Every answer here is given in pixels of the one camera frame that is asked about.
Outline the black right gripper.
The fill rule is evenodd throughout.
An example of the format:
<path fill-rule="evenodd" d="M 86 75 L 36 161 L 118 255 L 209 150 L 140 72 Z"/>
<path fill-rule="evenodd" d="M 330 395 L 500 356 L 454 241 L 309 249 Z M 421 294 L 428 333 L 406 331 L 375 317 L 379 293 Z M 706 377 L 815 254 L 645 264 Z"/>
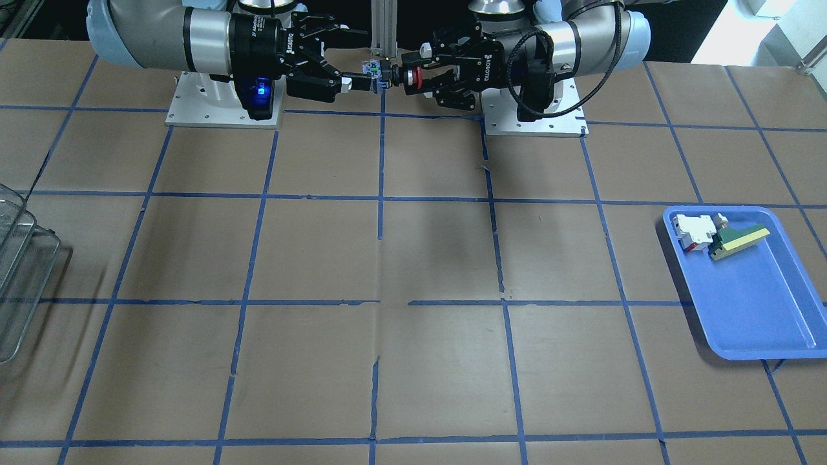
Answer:
<path fill-rule="evenodd" d="M 291 97 L 334 103 L 352 90 L 372 91 L 369 74 L 343 73 L 323 56 L 328 49 L 363 49 L 370 33 L 340 26 L 334 17 L 292 17 L 284 29 L 281 53 L 286 70 L 286 92 Z"/>

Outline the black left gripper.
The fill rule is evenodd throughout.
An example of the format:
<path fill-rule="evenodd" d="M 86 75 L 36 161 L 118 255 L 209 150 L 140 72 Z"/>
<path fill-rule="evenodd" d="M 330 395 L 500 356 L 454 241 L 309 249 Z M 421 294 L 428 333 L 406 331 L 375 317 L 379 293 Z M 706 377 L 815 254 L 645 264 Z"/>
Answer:
<path fill-rule="evenodd" d="M 402 53 L 385 59 L 387 70 L 446 68 L 430 72 L 390 72 L 390 87 L 401 88 L 407 96 L 432 96 L 443 108 L 473 110 L 475 94 L 506 86 L 505 47 L 483 29 L 482 23 L 456 23 L 435 30 L 428 42 L 431 57 Z"/>

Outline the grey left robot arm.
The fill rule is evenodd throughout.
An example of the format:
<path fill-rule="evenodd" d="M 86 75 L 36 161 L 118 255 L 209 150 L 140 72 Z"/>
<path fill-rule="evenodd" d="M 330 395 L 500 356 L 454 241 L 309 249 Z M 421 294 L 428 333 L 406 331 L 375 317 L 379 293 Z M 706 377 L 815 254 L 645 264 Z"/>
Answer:
<path fill-rule="evenodd" d="M 641 63 L 652 32 L 624 1 L 472 1 L 399 64 L 364 65 L 377 88 L 430 94 L 473 110 L 476 94 L 504 89 L 520 123 L 557 118 L 594 97 L 614 71 Z"/>

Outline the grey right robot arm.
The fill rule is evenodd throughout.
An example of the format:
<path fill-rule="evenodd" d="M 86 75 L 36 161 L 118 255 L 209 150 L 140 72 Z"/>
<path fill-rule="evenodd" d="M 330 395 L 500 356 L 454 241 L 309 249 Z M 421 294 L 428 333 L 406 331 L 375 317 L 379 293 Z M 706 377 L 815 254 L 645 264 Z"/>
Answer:
<path fill-rule="evenodd" d="M 92 47 L 114 64 L 205 74 L 230 82 L 251 119 L 269 119 L 277 81 L 289 96 L 333 103 L 351 91 L 392 85 L 390 66 L 344 72 L 328 47 L 355 49 L 368 37 L 299 1 L 89 1 Z"/>

